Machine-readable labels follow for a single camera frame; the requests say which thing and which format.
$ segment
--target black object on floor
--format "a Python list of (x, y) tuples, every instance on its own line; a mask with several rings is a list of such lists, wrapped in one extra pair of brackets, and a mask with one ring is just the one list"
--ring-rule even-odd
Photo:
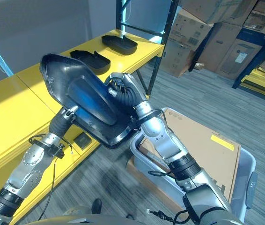
[(131, 219), (131, 220), (134, 220), (134, 217), (132, 214), (127, 214), (127, 216), (125, 218), (128, 218), (128, 219)]
[(101, 207), (102, 207), (102, 201), (100, 198), (96, 198), (92, 204), (92, 214), (100, 214), (101, 213)]
[(70, 52), (70, 56), (84, 62), (97, 75), (104, 74), (110, 68), (110, 60), (96, 51), (92, 54), (88, 51), (75, 50)]
[(101, 37), (101, 41), (111, 49), (123, 55), (133, 54), (138, 46), (138, 43), (127, 38), (125, 35), (123, 38), (114, 35), (105, 35)]

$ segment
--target black plastic tray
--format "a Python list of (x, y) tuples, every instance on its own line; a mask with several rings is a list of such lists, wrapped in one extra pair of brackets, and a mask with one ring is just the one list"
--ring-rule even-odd
[(75, 50), (70, 52), (70, 56), (84, 62), (97, 75), (104, 74), (110, 68), (110, 60), (96, 51), (92, 54), (88, 51)]
[(123, 55), (133, 54), (137, 50), (138, 43), (128, 39), (125, 35), (123, 38), (114, 35), (105, 35), (101, 41), (111, 49)]

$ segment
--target gray plastic bin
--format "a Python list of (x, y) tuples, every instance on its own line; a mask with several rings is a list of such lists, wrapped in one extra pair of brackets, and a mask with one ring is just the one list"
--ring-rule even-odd
[[(174, 202), (184, 208), (182, 200), (184, 192), (175, 183), (173, 178), (169, 176), (156, 177), (148, 174), (148, 171), (150, 170), (161, 171), (163, 173), (165, 173), (165, 171), (138, 150), (138, 146), (143, 138), (144, 136), (142, 133), (137, 133), (130, 143), (130, 149), (135, 155), (135, 167), (149, 178), (159, 189), (166, 193)], [(257, 174), (254, 172), (255, 165), (255, 158), (248, 151), (241, 148), (235, 187), (230, 205), (233, 214), (242, 222), (244, 222), (246, 210), (252, 207), (257, 182)]]

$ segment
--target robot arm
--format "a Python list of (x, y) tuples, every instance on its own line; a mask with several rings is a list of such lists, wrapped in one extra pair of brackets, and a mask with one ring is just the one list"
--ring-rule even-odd
[(64, 156), (64, 145), (59, 142), (71, 126), (77, 108), (62, 108), (51, 120), (49, 133), (40, 141), (33, 140), (32, 146), (24, 153), (21, 163), (13, 170), (0, 190), (0, 225), (11, 222), (14, 213), (39, 184), (43, 172), (54, 157)]
[[(188, 210), (191, 220), (195, 224), (242, 224), (235, 216), (232, 215), (231, 207), (222, 194), (220, 189), (213, 182), (206, 171), (201, 168), (196, 160), (190, 155), (186, 147), (168, 129), (168, 126), (161, 117), (150, 117), (154, 112), (150, 103), (142, 94), (142, 89), (138, 86), (136, 80), (129, 74), (122, 74), (119, 81), (119, 74), (110, 77), (110, 80), (123, 83), (123, 86), (133, 87), (133, 92), (137, 93), (138, 101), (131, 101), (136, 109), (139, 120), (145, 120), (141, 124), (143, 135), (154, 145), (164, 162), (169, 166), (171, 172), (176, 177), (178, 186), (186, 193), (183, 202)], [(115, 99), (121, 99), (124, 96), (120, 91), (110, 90), (110, 94)]]

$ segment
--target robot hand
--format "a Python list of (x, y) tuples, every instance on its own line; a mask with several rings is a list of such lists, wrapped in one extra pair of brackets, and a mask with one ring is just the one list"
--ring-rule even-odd
[(130, 74), (112, 73), (104, 83), (109, 86), (109, 93), (126, 106), (136, 107), (147, 101), (143, 89)]

